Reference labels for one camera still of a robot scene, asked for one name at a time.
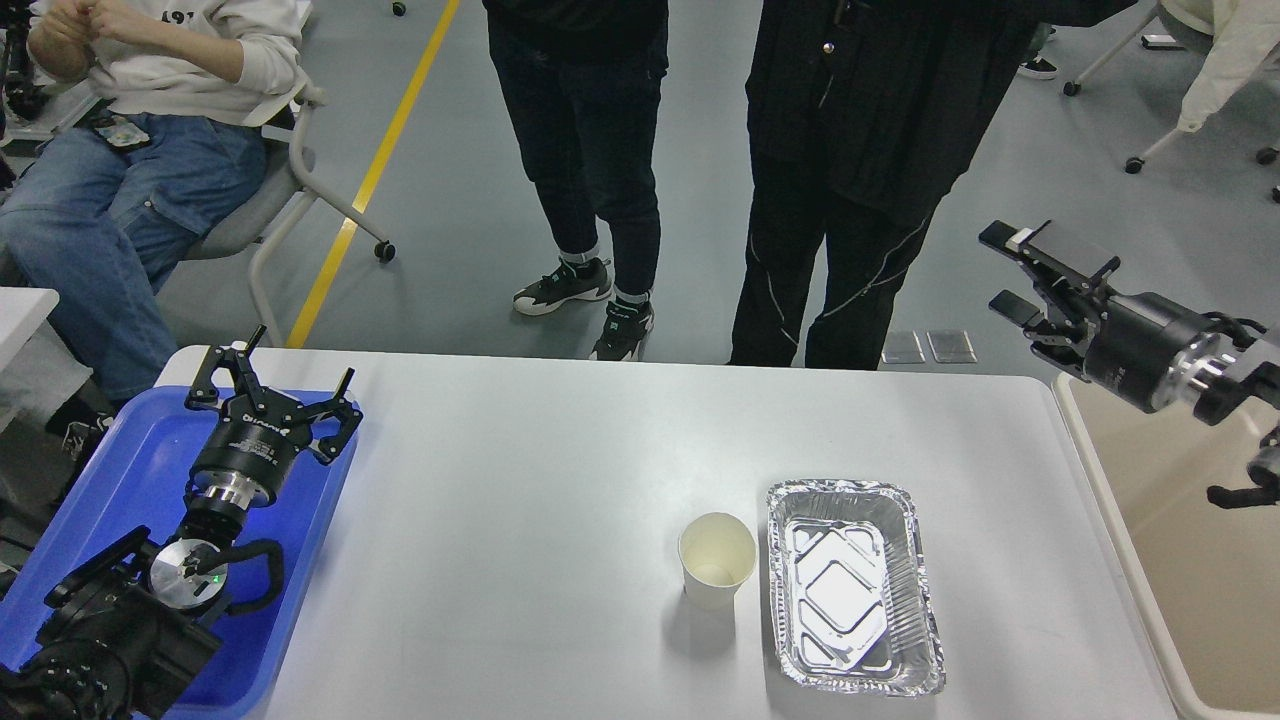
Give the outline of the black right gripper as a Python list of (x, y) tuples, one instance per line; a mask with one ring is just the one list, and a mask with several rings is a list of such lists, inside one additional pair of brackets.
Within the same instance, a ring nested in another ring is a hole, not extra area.
[[(1050, 305), (1041, 310), (1004, 290), (988, 309), (1021, 331), (1034, 356), (1060, 372), (1082, 373), (1143, 413), (1176, 401), (1194, 406), (1225, 392), (1225, 370), (1251, 347), (1247, 322), (1196, 313), (1157, 293), (1112, 295), (1108, 278), (1120, 258), (1060, 234), (1051, 222), (1036, 228), (992, 222), (978, 241), (1015, 261)], [(1064, 313), (1101, 313), (1088, 350), (1087, 324)]]

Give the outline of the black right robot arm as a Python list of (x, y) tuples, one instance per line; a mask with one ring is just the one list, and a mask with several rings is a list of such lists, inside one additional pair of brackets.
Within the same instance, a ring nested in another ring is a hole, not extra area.
[(992, 222), (979, 242), (1018, 264), (1039, 304), (1002, 291), (989, 307), (1016, 325), (1030, 351), (1143, 413), (1175, 402), (1213, 427), (1248, 398), (1279, 405), (1277, 328), (1225, 313), (1198, 313), (1158, 293), (1110, 284), (1120, 259), (1092, 243), (1062, 251), (1041, 228)]

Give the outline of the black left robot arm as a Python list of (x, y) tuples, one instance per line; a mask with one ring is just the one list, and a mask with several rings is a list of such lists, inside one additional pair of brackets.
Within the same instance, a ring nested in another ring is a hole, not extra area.
[(233, 719), (278, 670), (355, 455), (332, 396), (211, 347), (131, 401), (3, 601), (5, 719)]

